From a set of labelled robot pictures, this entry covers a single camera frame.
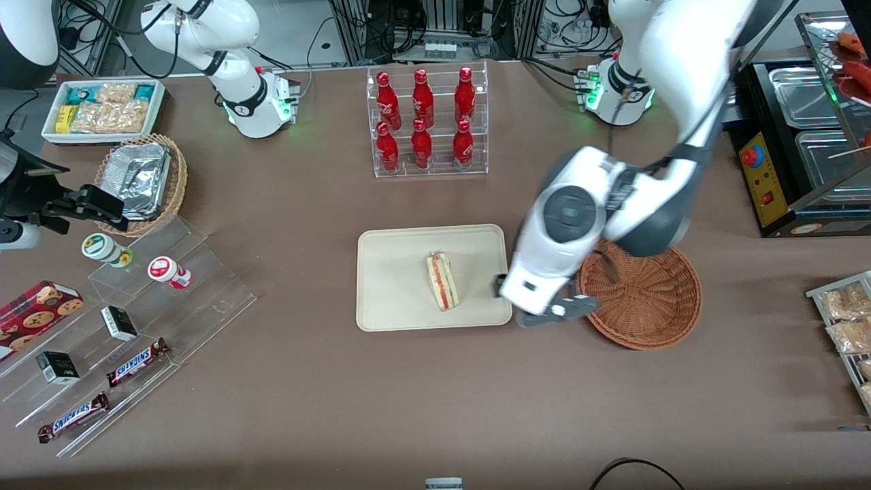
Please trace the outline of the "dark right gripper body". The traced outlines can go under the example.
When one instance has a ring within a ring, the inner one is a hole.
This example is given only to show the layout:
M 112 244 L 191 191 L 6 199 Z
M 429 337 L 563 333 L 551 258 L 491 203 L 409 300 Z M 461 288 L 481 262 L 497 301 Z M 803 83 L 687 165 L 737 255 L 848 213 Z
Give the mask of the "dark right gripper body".
M 5 219 L 26 219 L 65 196 L 67 189 L 57 177 L 68 167 L 46 161 L 20 148 L 12 133 L 2 133 L 2 215 Z

